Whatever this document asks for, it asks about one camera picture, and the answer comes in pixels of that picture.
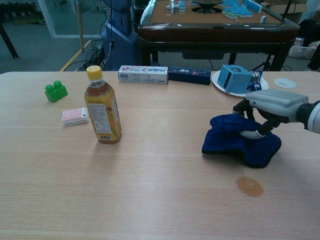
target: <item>blue towel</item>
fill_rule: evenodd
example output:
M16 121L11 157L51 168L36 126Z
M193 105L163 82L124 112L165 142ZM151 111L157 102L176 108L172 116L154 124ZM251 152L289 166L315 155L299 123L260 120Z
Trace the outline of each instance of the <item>blue towel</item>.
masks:
M237 114L220 115L210 120L210 129L202 146L204 154L230 153L243 158L252 168L266 167L281 147L278 136L267 133L260 139L241 136L242 131L256 131L260 123Z

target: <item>iced tea bottle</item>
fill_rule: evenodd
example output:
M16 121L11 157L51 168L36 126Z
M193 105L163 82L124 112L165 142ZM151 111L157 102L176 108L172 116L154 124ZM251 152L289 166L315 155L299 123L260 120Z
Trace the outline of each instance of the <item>iced tea bottle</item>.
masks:
M115 144L121 136L121 124L114 89L104 81L99 66L86 69L89 86L84 100L98 141Z

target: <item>green lego block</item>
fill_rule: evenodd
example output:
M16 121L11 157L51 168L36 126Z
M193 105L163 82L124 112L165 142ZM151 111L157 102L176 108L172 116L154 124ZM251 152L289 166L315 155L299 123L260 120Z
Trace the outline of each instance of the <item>green lego block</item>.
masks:
M48 100L53 103L68 95L66 87L58 80L54 81L53 85L49 84L45 86L44 93Z

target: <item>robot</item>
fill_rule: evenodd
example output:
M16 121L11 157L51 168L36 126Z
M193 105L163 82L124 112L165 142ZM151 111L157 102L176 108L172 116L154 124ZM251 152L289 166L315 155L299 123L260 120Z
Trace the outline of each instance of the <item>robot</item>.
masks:
M257 131L242 131L248 139L260 139L281 123L303 123L304 129L320 134L320 100L309 103L305 95L277 89L247 93L244 100L233 107L233 113L255 120L253 110L267 121Z
M138 34L132 31L132 0L103 0L111 8L111 17L104 24L102 42L107 70L118 71L121 65L139 65Z

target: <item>dark blue box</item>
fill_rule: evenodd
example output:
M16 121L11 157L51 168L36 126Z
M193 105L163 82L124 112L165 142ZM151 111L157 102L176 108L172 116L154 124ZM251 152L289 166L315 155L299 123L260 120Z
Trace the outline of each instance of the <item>dark blue box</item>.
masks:
M211 71L194 68L172 66L168 71L169 80L185 83L209 85L210 77Z

